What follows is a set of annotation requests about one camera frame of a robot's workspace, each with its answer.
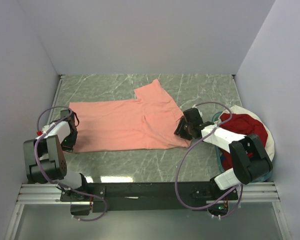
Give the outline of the salmon pink t shirt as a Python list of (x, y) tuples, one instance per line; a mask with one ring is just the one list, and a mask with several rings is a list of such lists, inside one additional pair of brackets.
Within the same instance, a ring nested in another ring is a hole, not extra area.
[(183, 112), (158, 79), (136, 88), (127, 100), (71, 102), (77, 114), (74, 152), (188, 148), (190, 140), (174, 134)]

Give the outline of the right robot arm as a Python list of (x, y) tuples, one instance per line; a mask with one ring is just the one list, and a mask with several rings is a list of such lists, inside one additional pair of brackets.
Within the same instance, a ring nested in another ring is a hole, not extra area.
[(197, 107), (183, 112), (175, 135), (198, 139), (227, 153), (230, 168), (206, 182), (212, 198), (227, 190), (264, 179), (273, 170), (274, 140), (258, 116), (240, 106), (225, 110), (216, 122), (204, 122)]

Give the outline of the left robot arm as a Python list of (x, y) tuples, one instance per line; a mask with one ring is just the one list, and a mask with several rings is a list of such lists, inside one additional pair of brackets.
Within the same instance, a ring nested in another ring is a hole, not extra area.
[(74, 150), (79, 123), (73, 110), (61, 110), (59, 119), (38, 129), (36, 138), (23, 143), (29, 184), (55, 184), (62, 194), (75, 201), (88, 199), (90, 188), (85, 176), (68, 170), (64, 155)]

